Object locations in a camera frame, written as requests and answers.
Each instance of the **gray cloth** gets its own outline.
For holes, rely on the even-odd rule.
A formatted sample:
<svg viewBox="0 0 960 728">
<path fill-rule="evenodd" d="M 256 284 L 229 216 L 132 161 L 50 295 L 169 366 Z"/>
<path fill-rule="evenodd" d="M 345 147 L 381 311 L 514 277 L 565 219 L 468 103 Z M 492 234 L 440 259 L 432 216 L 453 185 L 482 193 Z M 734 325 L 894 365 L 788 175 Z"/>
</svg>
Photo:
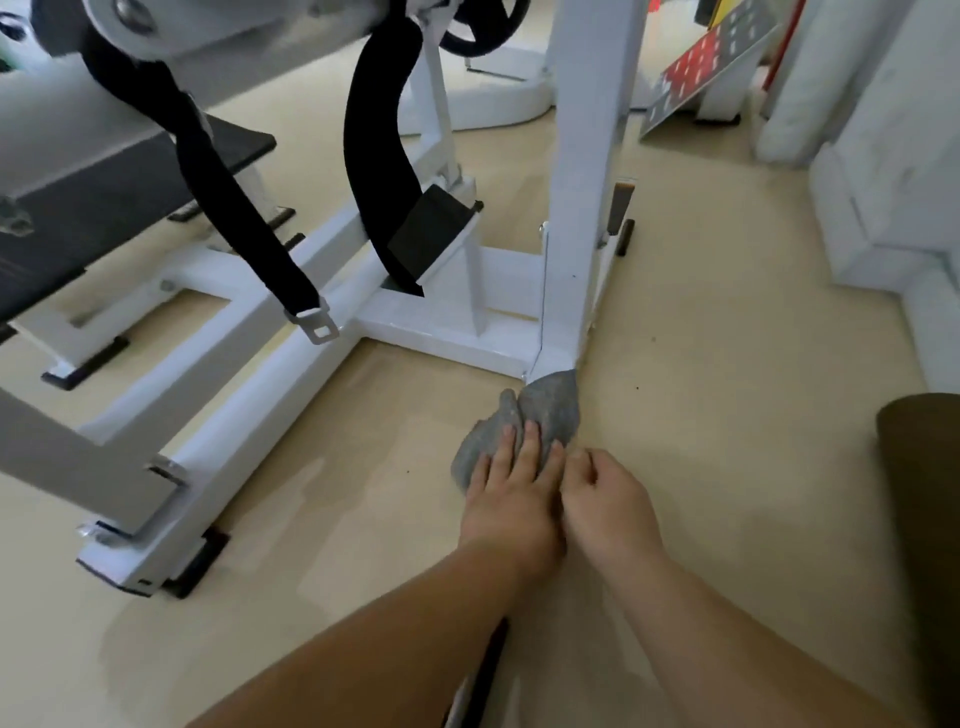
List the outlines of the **gray cloth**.
<svg viewBox="0 0 960 728">
<path fill-rule="evenodd" d="M 557 372 L 531 382 L 520 390 L 500 393 L 500 406 L 486 420 L 481 420 L 464 439 L 457 450 L 450 472 L 464 490 L 470 484 L 470 476 L 481 453 L 493 455 L 500 442 L 504 425 L 513 425 L 517 437 L 514 456 L 523 444 L 523 425 L 533 420 L 540 425 L 540 467 L 546 463 L 550 445 L 560 440 L 568 445 L 580 426 L 580 403 L 577 392 L 576 370 Z"/>
</svg>

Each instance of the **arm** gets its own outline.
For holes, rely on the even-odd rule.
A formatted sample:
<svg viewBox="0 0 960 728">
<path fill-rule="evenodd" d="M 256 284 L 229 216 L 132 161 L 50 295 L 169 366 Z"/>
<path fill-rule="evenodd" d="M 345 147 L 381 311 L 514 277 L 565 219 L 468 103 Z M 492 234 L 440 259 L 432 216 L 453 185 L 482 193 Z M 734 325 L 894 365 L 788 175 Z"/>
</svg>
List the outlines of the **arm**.
<svg viewBox="0 0 960 728">
<path fill-rule="evenodd" d="M 512 463 L 505 430 L 477 464 L 457 549 L 432 569 L 333 625 L 229 695 L 191 728 L 438 728 L 493 629 L 563 556 L 550 502 L 559 446 L 535 479 L 537 426 Z"/>
<path fill-rule="evenodd" d="M 569 529 L 626 613 L 685 725 L 905 725 L 673 562 L 646 490 L 609 453 L 572 453 L 562 493 Z"/>
</svg>

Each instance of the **left hand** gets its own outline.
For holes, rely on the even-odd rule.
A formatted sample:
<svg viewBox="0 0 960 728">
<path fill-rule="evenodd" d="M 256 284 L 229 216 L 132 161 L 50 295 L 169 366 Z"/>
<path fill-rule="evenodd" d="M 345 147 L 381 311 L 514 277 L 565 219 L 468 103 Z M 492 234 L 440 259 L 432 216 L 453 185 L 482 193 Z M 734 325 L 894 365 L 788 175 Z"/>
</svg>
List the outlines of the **left hand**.
<svg viewBox="0 0 960 728">
<path fill-rule="evenodd" d="M 467 490 L 460 546 L 484 544 L 508 554 L 525 583 L 550 575 L 564 557 L 557 493 L 564 474 L 564 447 L 554 442 L 540 475 L 540 427 L 528 422 L 514 460 L 516 433 L 503 429 L 493 458 L 483 454 Z"/>
</svg>

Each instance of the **forearm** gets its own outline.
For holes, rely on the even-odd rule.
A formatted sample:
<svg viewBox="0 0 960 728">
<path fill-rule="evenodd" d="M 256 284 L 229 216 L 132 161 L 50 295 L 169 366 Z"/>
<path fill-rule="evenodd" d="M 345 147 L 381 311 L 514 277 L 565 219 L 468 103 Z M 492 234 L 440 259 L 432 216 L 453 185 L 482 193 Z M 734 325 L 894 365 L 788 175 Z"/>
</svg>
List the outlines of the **forearm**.
<svg viewBox="0 0 960 728">
<path fill-rule="evenodd" d="M 691 728 L 904 725 L 666 556 L 610 571 L 617 600 Z"/>
<path fill-rule="evenodd" d="M 520 586 L 508 554 L 459 548 L 260 673 L 191 728 L 436 728 Z"/>
</svg>

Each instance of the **brown cushion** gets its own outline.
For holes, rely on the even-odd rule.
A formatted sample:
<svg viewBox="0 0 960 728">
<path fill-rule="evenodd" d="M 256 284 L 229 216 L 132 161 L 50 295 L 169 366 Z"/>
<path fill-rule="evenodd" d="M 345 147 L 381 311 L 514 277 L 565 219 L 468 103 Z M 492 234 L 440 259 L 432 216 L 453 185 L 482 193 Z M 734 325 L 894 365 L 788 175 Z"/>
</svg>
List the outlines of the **brown cushion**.
<svg viewBox="0 0 960 728">
<path fill-rule="evenodd" d="M 891 402 L 876 417 L 936 725 L 960 725 L 960 396 Z"/>
</svg>

